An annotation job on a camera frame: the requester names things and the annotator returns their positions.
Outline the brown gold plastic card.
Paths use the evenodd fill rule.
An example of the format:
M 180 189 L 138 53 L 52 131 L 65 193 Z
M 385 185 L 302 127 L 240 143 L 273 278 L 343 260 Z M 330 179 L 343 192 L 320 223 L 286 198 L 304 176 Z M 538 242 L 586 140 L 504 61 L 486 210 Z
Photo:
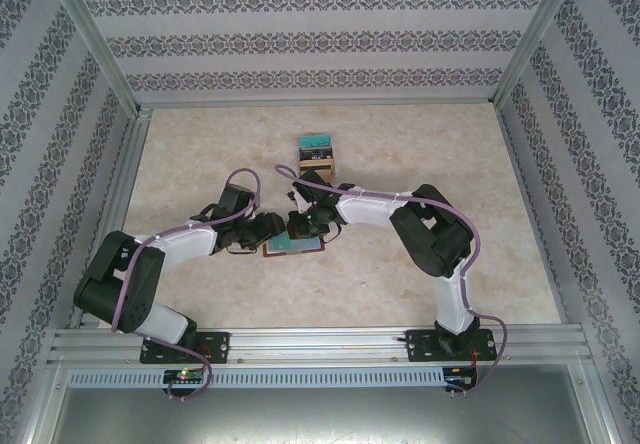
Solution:
M 304 175 L 309 171 L 314 171 L 325 182 L 331 182 L 335 176 L 335 162 L 333 158 L 309 159 L 299 162 L 299 174 Z

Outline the small circuit board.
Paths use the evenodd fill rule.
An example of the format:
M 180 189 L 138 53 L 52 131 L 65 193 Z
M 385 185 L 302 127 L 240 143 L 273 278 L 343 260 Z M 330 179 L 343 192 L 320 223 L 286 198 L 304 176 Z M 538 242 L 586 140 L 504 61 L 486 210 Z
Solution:
M 166 370 L 163 375 L 163 383 L 201 385 L 204 382 L 204 372 L 200 369 Z
M 477 384 L 478 370 L 475 364 L 469 367 L 445 367 L 443 376 L 448 391 L 469 391 Z

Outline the grey sheet metal panel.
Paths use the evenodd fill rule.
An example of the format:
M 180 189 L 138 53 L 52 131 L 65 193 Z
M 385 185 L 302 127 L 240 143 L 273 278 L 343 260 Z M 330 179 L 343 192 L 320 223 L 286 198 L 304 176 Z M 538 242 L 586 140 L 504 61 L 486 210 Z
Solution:
M 620 444 L 572 393 L 436 389 L 69 389 L 32 444 Z

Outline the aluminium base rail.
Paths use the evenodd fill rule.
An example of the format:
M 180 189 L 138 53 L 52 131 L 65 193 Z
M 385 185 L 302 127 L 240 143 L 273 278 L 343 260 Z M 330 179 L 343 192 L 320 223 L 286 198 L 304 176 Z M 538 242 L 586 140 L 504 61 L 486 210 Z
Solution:
M 500 362 L 573 364 L 593 359 L 579 325 L 514 325 L 504 338 L 493 325 L 489 347 L 502 350 Z M 229 328 L 230 367 L 363 367 L 406 364 L 418 355 L 418 341 L 402 327 L 365 328 Z M 66 368 L 133 367 L 143 339 L 112 334 L 104 328 L 58 330 L 46 365 Z

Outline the aluminium frame crossbar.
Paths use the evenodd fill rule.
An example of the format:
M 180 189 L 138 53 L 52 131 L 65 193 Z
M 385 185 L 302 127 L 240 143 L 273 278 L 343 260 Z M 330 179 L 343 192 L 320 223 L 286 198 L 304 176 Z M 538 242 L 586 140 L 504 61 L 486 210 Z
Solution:
M 492 104 L 489 98 L 381 98 L 381 99 L 249 99 L 191 102 L 142 102 L 141 109 L 196 109 L 196 108 L 257 108 L 257 107 L 313 107 L 313 106 L 393 106 L 393 105 L 462 105 Z

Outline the aluminium side rail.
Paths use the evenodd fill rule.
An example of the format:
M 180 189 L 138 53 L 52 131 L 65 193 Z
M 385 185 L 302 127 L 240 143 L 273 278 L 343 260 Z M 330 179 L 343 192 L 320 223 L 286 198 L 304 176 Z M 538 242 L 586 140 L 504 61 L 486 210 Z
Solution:
M 152 116 L 151 108 L 141 108 L 137 117 L 128 125 L 103 206 L 103 213 L 83 271 L 88 269 L 104 238 L 111 231 L 123 229 Z
M 505 140 L 507 152 L 510 156 L 512 166 L 514 168 L 516 180 L 522 199 L 526 208 L 527 216 L 532 228 L 534 239 L 538 247 L 542 264 L 545 270 L 546 278 L 549 282 L 551 293 L 554 299 L 555 306 L 557 308 L 560 321 L 563 324 L 571 324 L 571 315 L 567 312 L 566 302 L 562 293 L 562 289 L 559 286 L 558 273 L 555 268 L 552 256 L 547 246 L 546 236 L 544 229 L 541 227 L 540 216 L 535 206 L 531 189 L 527 181 L 525 173 L 525 167 L 523 166 L 523 160 L 521 159 L 518 150 L 515 146 L 513 135 L 508 128 L 504 114 L 501 110 L 496 111 L 496 117 Z

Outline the aluminium frame post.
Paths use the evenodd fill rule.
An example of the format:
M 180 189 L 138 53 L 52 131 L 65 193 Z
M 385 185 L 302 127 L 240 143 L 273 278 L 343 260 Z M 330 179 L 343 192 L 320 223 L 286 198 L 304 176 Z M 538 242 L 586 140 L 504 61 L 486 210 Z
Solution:
M 85 0 L 60 1 L 67 10 L 84 43 L 96 59 L 119 102 L 126 110 L 127 115 L 136 117 L 139 113 L 140 104 L 135 98 L 131 86 L 121 71 Z
M 496 110 L 504 107 L 562 2 L 563 0 L 540 1 L 490 99 Z

